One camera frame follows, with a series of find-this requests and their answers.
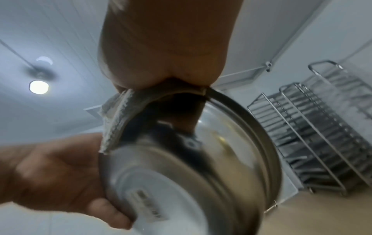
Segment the wrist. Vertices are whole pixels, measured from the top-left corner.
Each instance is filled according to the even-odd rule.
[[[0,204],[10,202],[17,193],[17,166],[36,147],[35,144],[0,147]]]

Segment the forearm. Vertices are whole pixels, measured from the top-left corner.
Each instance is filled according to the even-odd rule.
[[[100,42],[103,72],[126,88],[167,77],[210,85],[221,73],[242,0],[110,1]]]
[[[12,201],[17,193],[17,165],[34,147],[33,144],[0,147],[0,204]]]

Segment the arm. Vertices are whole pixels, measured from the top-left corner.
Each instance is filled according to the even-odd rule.
[[[142,89],[169,77],[209,86],[223,70],[242,0],[110,0],[100,40],[103,73]]]
[[[0,147],[0,204],[82,213],[111,227],[131,222],[105,198],[98,173],[101,133]]]

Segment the towel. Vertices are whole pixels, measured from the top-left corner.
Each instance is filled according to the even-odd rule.
[[[134,91],[128,89],[111,97],[102,105],[103,138],[100,153],[109,154],[117,145],[127,123],[153,101],[165,96],[192,93],[204,96],[205,87],[193,86],[178,79],[167,79],[153,87]]]

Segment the wire rack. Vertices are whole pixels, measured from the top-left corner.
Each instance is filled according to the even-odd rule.
[[[305,85],[262,93],[248,110],[310,191],[346,195],[363,182],[372,187],[371,145]]]
[[[320,73],[316,67],[331,66]],[[372,143],[372,87],[345,66],[331,60],[310,64],[315,74],[303,84],[351,125],[361,136]]]

